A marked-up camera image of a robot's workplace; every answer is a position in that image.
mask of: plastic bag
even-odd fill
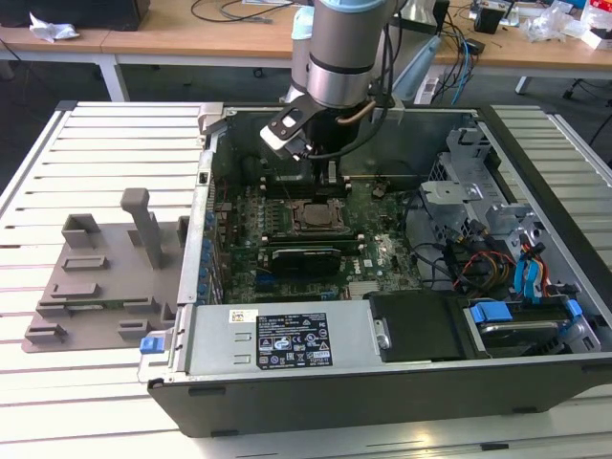
[[[557,0],[541,16],[527,19],[520,26],[520,30],[527,35],[530,42],[551,40],[556,38],[565,41],[561,31],[572,21],[572,16],[565,14]]]
[[[49,43],[54,43],[56,40],[64,40],[66,38],[75,38],[78,36],[75,31],[75,26],[72,24],[51,24],[49,22],[41,21],[30,13],[30,19],[32,25],[30,31],[41,40],[46,40]]]

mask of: black device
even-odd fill
[[[499,21],[504,17],[504,10],[481,8],[474,19],[474,30],[493,35],[497,32]]]
[[[444,27],[444,18],[447,17],[449,6],[450,0],[436,0],[436,3],[433,5],[433,17],[438,25],[436,33],[440,33]]]
[[[485,44],[474,40],[473,38],[466,39],[466,45],[468,45],[468,53],[471,55],[481,55],[485,51]]]
[[[3,27],[27,27],[30,13],[55,24],[135,31],[150,0],[0,0]]]
[[[369,297],[375,320],[384,324],[388,348],[382,361],[462,361],[482,359],[470,338],[463,309],[468,301],[455,292],[414,290]]]

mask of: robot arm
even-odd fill
[[[314,10],[302,8],[295,17],[289,105],[262,129],[266,144],[280,157],[326,161],[374,137],[384,122],[393,84],[394,52],[387,23],[400,8],[414,9],[414,3],[423,1],[316,0]],[[379,76],[373,75],[379,49],[382,70],[376,100],[369,93],[377,87],[372,81]],[[359,121],[377,103],[381,116],[355,142]]]

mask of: green circuit board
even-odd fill
[[[224,302],[349,299],[349,283],[361,281],[373,281],[381,291],[422,288],[418,270],[408,259],[400,231],[405,193],[391,192],[380,199],[373,198],[374,185],[372,181],[354,181],[351,194],[334,200],[344,228],[362,235],[361,247],[358,253],[341,258],[336,274],[315,281],[277,279],[270,282],[272,273],[261,268],[258,262],[264,247],[261,243],[263,235],[295,232],[292,209],[298,205],[298,200],[266,199],[255,188],[246,188],[233,196],[224,193],[227,201],[222,204],[231,208],[237,222],[233,226],[237,234],[227,240],[224,247],[231,255],[231,277],[224,287]],[[269,281],[265,289],[258,282],[262,276]]]

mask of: motherboard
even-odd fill
[[[270,199],[256,186],[217,185],[226,304],[361,299],[422,288],[402,221],[409,194],[353,180],[346,197]]]

